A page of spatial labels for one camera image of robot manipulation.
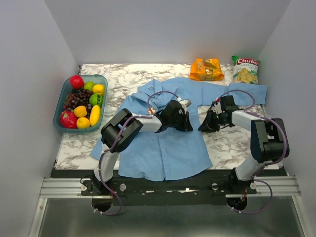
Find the orange mango gummy bag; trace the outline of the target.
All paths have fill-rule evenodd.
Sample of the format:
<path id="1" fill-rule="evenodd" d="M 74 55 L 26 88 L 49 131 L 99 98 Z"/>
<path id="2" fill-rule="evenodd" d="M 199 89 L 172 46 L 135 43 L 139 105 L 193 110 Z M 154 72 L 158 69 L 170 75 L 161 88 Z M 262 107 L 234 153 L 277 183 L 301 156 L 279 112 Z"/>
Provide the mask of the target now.
<path id="1" fill-rule="evenodd" d="M 189 78 L 195 81 L 221 81 L 224 79 L 218 59 L 197 59 L 191 65 Z"/>

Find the yellow toy lemon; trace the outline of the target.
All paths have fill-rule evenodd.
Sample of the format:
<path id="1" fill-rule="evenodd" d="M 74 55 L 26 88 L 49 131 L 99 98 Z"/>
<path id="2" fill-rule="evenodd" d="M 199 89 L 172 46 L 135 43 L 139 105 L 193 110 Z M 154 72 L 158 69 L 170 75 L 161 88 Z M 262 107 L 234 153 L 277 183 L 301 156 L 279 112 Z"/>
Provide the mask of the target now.
<path id="1" fill-rule="evenodd" d="M 82 118 L 87 115 L 87 110 L 85 106 L 78 106 L 74 109 L 74 114 L 77 118 Z"/>

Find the light blue button shirt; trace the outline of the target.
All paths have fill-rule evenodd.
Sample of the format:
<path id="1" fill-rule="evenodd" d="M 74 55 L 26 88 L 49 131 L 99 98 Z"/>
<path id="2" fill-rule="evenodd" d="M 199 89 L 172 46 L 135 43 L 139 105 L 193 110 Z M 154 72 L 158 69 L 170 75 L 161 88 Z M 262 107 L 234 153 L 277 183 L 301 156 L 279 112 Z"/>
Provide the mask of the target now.
<path id="1" fill-rule="evenodd" d="M 165 81 L 156 79 L 138 87 L 128 96 L 120 109 L 148 115 L 148 107 L 156 111 L 165 108 L 176 96 L 189 99 L 188 108 L 193 131 L 177 131 L 168 128 L 161 133 L 141 132 L 120 154 L 118 173 L 129 178 L 145 178 L 151 181 L 179 180 L 194 176 L 212 166 L 200 126 L 198 107 L 209 106 L 220 95 L 234 97 L 238 106 L 253 102 L 264 104 L 267 86 L 231 83 L 228 86 L 174 78 Z"/>

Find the dark toy grape bunch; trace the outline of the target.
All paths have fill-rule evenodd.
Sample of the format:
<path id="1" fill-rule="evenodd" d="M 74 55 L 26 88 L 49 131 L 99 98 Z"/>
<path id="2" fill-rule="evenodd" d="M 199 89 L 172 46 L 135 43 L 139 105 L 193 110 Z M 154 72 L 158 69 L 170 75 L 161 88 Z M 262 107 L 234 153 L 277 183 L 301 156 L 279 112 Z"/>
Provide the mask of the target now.
<path id="1" fill-rule="evenodd" d="M 64 102 L 64 110 L 74 110 L 78 106 L 84 106 L 88 111 L 92 109 L 92 105 L 89 102 L 92 92 L 88 89 L 72 89 L 72 91 L 67 95 Z"/>

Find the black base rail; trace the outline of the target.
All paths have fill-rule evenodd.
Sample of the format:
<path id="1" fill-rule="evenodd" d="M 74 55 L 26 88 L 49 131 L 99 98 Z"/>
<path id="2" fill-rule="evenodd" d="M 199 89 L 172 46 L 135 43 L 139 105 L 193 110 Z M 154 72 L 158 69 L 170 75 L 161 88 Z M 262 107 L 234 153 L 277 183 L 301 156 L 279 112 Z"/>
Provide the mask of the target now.
<path id="1" fill-rule="evenodd" d="M 149 181 L 127 178 L 115 171 L 106 182 L 118 197 L 107 190 L 91 170 L 54 170 L 52 178 L 78 178 L 85 189 L 80 194 L 91 197 L 93 206 L 106 209 L 111 206 L 171 206 L 171 205 L 226 205 L 226 195 L 244 197 L 255 194 L 252 181 L 238 181 L 228 170 L 207 170 L 193 177 L 174 181 Z"/>

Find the teal plastic fruit basin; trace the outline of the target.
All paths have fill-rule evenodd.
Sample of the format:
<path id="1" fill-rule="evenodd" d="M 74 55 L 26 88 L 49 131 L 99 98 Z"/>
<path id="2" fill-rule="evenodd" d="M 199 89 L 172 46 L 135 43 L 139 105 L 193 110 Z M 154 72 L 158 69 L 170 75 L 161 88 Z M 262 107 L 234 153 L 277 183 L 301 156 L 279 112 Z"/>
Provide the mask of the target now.
<path id="1" fill-rule="evenodd" d="M 103 112 L 104 112 L 105 103 L 106 103 L 108 81 L 102 75 L 81 75 L 81 77 L 84 80 L 84 82 L 92 81 L 92 82 L 94 82 L 96 84 L 104 85 L 105 92 L 104 92 L 103 103 L 102 103 L 102 106 L 101 106 L 101 115 L 99 117 L 98 122 L 94 126 L 92 126 L 90 128 L 86 128 L 86 129 L 72 129 L 72 128 L 65 128 L 65 127 L 63 127 L 63 125 L 60 122 L 60 116 L 61 116 L 62 112 L 64 111 L 63 107 L 64 107 L 64 102 L 66 101 L 66 97 L 67 97 L 67 95 L 69 95 L 69 93 L 73 89 L 73 87 L 71 86 L 71 83 L 70 83 L 70 78 L 68 78 L 64 82 L 63 87 L 61 89 L 60 96 L 59 96 L 58 103 L 57 103 L 56 110 L 55 110 L 55 114 L 54 114 L 54 118 L 53 118 L 53 124 L 55 125 L 55 127 L 59 131 L 61 131 L 63 133 L 85 134 L 85 133 L 94 132 L 101 126 L 101 122 L 102 122 L 102 119 L 103 119 Z"/>

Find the green cassava chips bag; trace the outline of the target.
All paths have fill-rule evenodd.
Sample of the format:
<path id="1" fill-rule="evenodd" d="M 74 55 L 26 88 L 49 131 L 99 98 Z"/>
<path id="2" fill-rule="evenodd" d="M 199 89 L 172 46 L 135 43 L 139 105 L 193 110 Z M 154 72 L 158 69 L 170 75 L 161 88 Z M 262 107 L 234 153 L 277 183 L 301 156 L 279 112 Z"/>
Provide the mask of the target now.
<path id="1" fill-rule="evenodd" d="M 258 67 L 260 60 L 232 56 L 233 83 L 258 84 Z"/>

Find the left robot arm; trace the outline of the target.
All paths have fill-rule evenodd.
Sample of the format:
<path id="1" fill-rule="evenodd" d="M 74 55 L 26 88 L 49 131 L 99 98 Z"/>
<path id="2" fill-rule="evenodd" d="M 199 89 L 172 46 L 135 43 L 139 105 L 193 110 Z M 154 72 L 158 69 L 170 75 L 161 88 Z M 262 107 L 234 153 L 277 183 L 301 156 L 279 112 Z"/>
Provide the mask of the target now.
<path id="1" fill-rule="evenodd" d="M 93 190 L 99 195 L 112 192 L 108 181 L 113 177 L 118 156 L 139 133 L 160 133 L 168 128 L 184 132 L 193 131 L 187 111 L 190 105 L 190 100 L 177 98 L 155 114 L 137 115 L 128 109 L 119 111 L 101 129 L 102 152 L 97 168 L 94 170 L 94 177 L 91 179 Z"/>

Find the red toy apple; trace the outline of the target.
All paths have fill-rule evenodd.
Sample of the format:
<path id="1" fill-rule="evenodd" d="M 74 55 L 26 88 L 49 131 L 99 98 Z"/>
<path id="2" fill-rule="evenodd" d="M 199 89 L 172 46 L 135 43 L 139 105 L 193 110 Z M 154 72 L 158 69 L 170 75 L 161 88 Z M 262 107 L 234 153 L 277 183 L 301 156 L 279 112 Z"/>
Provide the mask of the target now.
<path id="1" fill-rule="evenodd" d="M 72 86 L 73 89 L 81 89 L 84 86 L 84 80 L 81 76 L 79 75 L 74 75 L 70 77 L 69 82 Z"/>

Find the yellow toy mango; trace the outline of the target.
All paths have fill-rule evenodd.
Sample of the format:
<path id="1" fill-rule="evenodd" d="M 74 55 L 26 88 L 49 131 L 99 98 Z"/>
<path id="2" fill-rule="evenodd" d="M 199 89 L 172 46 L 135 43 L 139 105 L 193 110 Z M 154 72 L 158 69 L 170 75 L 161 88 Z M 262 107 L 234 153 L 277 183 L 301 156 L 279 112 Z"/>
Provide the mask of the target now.
<path id="1" fill-rule="evenodd" d="M 101 108 L 98 105 L 95 105 L 91 109 L 90 117 L 89 117 L 89 122 L 90 126 L 96 125 L 98 122 L 99 118 L 101 115 Z"/>

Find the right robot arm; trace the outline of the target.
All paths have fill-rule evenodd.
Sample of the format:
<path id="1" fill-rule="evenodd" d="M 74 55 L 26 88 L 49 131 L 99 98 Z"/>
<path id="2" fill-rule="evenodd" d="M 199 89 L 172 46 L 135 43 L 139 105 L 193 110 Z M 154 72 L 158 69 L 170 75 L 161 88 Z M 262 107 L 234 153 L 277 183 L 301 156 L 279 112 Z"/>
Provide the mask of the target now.
<path id="1" fill-rule="evenodd" d="M 222 96 L 212 103 L 198 130 L 214 133 L 233 126 L 250 131 L 251 156 L 232 169 L 227 181 L 228 190 L 237 194 L 250 185 L 265 167 L 288 157 L 290 150 L 282 119 L 243 110 L 235 104 L 231 95 Z"/>

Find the green toy lime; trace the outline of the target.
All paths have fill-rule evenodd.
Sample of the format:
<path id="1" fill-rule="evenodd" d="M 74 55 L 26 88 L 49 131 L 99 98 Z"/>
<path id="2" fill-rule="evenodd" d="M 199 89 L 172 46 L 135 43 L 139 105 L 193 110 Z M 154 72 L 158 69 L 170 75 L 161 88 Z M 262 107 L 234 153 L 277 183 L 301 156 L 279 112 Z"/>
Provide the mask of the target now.
<path id="1" fill-rule="evenodd" d="M 83 88 L 84 90 L 92 91 L 94 86 L 95 86 L 95 83 L 93 81 L 87 81 L 84 84 Z"/>
<path id="2" fill-rule="evenodd" d="M 102 107 L 103 96 L 98 93 L 92 94 L 89 98 L 89 103 L 92 106 L 98 105 L 99 107 Z"/>

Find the orange toy fruit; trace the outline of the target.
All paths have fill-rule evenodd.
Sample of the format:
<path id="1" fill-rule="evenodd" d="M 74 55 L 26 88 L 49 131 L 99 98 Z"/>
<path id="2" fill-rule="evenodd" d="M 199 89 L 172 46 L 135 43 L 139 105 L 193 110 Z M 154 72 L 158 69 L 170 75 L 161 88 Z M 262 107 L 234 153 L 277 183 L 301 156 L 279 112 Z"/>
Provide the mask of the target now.
<path id="1" fill-rule="evenodd" d="M 96 84 L 93 86 L 92 88 L 92 92 L 94 94 L 99 94 L 99 95 L 104 95 L 104 92 L 105 92 L 105 86 L 102 85 L 102 84 Z"/>
<path id="2" fill-rule="evenodd" d="M 86 117 L 81 117 L 77 119 L 77 128 L 78 129 L 86 129 L 90 127 L 90 121 Z"/>

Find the pink toy dragon fruit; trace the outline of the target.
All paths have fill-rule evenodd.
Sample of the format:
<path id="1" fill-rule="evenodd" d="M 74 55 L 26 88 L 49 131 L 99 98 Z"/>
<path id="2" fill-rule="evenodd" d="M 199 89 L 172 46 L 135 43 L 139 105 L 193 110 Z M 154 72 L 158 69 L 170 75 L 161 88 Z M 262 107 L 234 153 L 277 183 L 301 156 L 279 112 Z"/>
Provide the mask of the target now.
<path id="1" fill-rule="evenodd" d="M 60 123 L 64 128 L 77 129 L 77 120 L 78 118 L 73 111 L 65 110 L 61 113 Z"/>

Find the red orange leaf brooch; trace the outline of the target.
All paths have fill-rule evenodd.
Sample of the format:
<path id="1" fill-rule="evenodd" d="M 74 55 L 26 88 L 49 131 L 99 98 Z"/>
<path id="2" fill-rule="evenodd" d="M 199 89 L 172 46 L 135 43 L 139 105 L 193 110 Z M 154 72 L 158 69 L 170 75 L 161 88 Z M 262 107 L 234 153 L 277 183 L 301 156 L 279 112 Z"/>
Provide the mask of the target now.
<path id="1" fill-rule="evenodd" d="M 150 115 L 153 115 L 153 114 L 156 113 L 156 110 L 155 110 L 153 107 L 149 107 L 149 108 L 148 108 L 148 113 L 149 113 Z"/>

